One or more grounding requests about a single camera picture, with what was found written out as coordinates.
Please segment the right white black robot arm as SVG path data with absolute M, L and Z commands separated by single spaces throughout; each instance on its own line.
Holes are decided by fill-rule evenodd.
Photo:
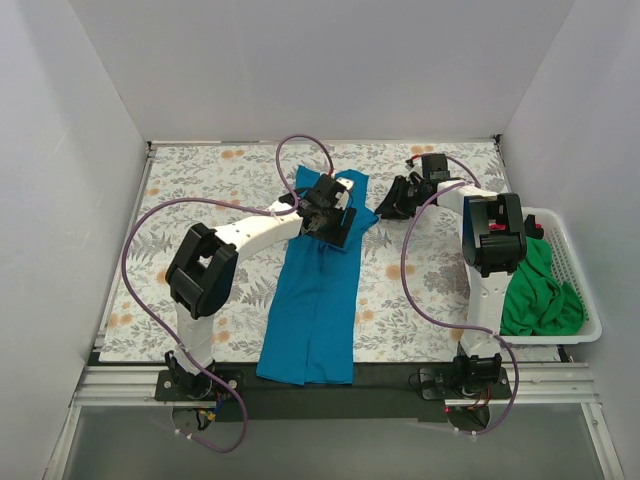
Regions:
M 470 288 L 466 321 L 454 359 L 418 373 L 427 399 L 488 397 L 493 387 L 507 384 L 502 355 L 512 351 L 501 336 L 508 286 L 527 253 L 520 198 L 482 188 L 477 177 L 451 174 L 452 157 L 416 154 L 406 162 L 375 213 L 386 220 L 416 223 L 430 205 L 459 215 L 459 236 Z

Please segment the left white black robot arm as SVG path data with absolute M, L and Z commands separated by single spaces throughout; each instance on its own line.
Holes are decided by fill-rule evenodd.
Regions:
M 343 247 L 356 216 L 354 191 L 353 180 L 323 174 L 314 185 L 279 197 L 265 215 L 216 228 L 202 223 L 190 227 L 166 275 L 179 340 L 165 361 L 183 394 L 200 400 L 213 388 L 214 315 L 229 299 L 237 266 L 274 244 L 304 235 Z

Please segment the blue t shirt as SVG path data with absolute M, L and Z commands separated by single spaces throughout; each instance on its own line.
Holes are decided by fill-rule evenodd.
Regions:
M 307 235 L 288 242 L 256 368 L 261 378 L 300 386 L 353 382 L 363 236 L 378 218 L 366 207 L 369 177 L 356 170 L 337 177 L 355 182 L 346 245 Z

